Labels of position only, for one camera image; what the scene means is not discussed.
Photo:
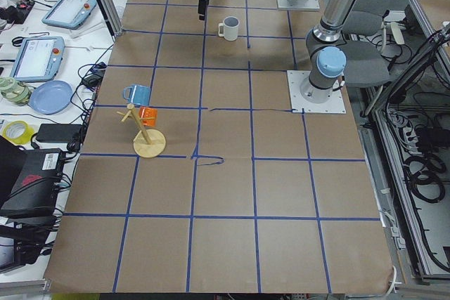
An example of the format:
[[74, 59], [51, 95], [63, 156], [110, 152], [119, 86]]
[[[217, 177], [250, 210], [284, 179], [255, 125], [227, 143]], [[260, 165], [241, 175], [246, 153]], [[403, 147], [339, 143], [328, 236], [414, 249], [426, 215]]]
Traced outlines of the white ceramic mug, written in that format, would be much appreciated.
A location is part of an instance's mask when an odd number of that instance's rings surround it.
[[235, 41], [238, 38], [239, 25], [239, 19], [228, 16], [218, 24], [217, 34], [227, 41]]

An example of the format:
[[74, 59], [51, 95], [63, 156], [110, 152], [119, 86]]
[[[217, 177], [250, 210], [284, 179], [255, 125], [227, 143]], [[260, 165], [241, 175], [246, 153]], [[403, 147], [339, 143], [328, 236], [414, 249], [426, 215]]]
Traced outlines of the light blue mug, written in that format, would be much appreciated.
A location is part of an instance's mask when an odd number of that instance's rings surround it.
[[124, 88], [122, 92], [122, 97], [128, 103], [140, 106], [147, 106], [150, 102], [150, 92], [151, 89], [149, 86], [132, 84]]

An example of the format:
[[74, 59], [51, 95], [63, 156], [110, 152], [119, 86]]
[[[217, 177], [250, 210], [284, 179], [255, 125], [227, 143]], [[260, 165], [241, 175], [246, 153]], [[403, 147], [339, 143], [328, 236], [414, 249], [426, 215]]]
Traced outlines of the teach pendant tablet upper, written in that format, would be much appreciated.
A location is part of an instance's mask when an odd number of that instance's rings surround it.
[[46, 25], [76, 30], [96, 5], [96, 0], [58, 0], [41, 21]]

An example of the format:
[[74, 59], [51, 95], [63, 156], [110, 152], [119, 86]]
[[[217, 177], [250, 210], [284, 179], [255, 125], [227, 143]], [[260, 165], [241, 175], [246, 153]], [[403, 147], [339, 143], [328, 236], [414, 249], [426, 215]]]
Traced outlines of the teach pendant tablet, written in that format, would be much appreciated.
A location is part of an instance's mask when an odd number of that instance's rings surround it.
[[41, 21], [46, 25], [76, 30], [96, 5], [96, 0], [58, 0]]
[[10, 76], [22, 82], [50, 81], [59, 70], [64, 50], [62, 37], [25, 38]]

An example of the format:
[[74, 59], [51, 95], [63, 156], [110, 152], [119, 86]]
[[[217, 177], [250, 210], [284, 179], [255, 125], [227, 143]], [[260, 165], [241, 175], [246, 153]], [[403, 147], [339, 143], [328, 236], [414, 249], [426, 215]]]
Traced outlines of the orange mug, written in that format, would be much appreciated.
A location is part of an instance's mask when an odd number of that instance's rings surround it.
[[155, 127], [158, 118], [158, 110], [152, 107], [141, 106], [139, 108], [139, 118], [144, 126]]

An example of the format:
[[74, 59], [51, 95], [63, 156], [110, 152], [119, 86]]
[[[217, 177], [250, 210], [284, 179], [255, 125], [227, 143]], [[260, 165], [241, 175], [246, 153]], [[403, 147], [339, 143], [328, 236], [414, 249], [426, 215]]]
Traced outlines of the grey office chair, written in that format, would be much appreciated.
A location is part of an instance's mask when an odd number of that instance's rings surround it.
[[[381, 30], [383, 18], [393, 0], [356, 0], [345, 24], [343, 34], [370, 37]], [[387, 63], [378, 49], [365, 41], [348, 41], [340, 46], [347, 64], [344, 70], [348, 87], [368, 88], [390, 80]]]

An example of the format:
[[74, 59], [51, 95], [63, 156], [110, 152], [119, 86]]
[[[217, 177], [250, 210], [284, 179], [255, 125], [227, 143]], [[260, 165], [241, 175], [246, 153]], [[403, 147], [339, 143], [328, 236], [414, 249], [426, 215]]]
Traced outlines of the teach pendant tablet lower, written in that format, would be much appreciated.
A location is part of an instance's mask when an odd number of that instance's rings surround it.
[[22, 82], [50, 81], [59, 70], [64, 50], [62, 37], [25, 38], [10, 76]]

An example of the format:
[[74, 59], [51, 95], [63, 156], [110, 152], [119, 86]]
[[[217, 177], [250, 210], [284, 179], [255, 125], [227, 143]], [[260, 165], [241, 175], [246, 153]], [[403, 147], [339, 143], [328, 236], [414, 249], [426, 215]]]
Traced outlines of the light blue plate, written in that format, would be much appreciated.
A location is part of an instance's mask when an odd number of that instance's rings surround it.
[[72, 87], [65, 81], [48, 81], [30, 96], [29, 106], [38, 113], [52, 115], [64, 110], [72, 97]]

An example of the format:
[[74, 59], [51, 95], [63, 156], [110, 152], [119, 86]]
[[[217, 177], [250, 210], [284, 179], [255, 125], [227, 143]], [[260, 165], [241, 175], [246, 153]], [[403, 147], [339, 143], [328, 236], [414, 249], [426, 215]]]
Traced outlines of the black scissors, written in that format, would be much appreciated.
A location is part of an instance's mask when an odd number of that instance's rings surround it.
[[32, 36], [32, 37], [22, 37], [22, 36], [17, 36], [17, 37], [14, 37], [14, 38], [11, 40], [11, 44], [12, 44], [12, 46], [18, 47], [18, 48], [19, 48], [19, 47], [22, 46], [24, 40], [26, 40], [26, 39], [40, 38], [40, 37], [44, 37], [44, 34], [39, 34], [39, 35], [37, 35], [37, 36]]

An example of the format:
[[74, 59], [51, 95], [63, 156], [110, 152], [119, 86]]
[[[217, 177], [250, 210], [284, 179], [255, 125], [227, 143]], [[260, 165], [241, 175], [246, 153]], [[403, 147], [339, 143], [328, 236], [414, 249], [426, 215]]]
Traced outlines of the green glass jar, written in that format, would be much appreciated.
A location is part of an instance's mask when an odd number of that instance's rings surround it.
[[1, 78], [1, 95], [16, 105], [26, 105], [30, 101], [32, 90], [29, 86], [12, 77]]

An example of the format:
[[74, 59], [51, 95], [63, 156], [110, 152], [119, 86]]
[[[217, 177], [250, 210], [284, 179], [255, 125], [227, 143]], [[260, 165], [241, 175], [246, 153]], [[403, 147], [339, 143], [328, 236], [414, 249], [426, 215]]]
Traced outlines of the yellow tape roll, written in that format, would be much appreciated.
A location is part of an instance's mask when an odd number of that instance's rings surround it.
[[2, 132], [6, 140], [16, 145], [28, 143], [33, 134], [34, 129], [24, 121], [9, 122]]

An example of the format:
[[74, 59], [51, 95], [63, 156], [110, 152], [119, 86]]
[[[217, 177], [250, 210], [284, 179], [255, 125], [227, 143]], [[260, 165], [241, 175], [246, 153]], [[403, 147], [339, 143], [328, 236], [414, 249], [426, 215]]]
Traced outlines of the black electronics box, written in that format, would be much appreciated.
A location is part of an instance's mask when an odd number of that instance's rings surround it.
[[1, 197], [1, 216], [30, 219], [52, 216], [63, 182], [65, 152], [59, 148], [27, 150], [27, 157], [13, 185]]

